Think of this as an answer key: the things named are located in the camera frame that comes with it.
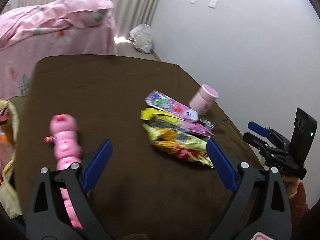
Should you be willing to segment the right hand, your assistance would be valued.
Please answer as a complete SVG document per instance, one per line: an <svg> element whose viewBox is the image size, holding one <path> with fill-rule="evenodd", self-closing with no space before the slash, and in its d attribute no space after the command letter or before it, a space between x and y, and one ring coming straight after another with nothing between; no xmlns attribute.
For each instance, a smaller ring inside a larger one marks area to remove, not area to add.
<svg viewBox="0 0 320 240"><path fill-rule="evenodd" d="M293 198L297 194L300 179L297 177L288 177L286 175L282 175L281 178L285 184L288 198Z"/></svg>

